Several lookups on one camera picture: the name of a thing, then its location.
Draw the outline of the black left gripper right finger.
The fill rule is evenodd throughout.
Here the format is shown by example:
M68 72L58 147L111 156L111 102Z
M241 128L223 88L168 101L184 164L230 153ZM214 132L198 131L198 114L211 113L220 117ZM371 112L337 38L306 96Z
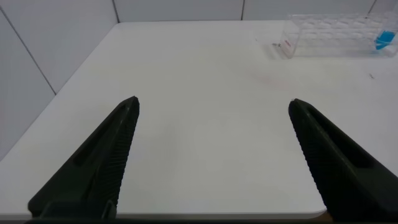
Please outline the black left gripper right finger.
M310 173L336 222L397 222L397 176L311 104L289 103Z

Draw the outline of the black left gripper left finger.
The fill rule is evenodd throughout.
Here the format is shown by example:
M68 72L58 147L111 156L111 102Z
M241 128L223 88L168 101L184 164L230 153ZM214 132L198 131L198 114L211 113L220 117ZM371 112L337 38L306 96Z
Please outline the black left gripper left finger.
M114 218L139 117L132 96L117 105L30 199L34 218Z

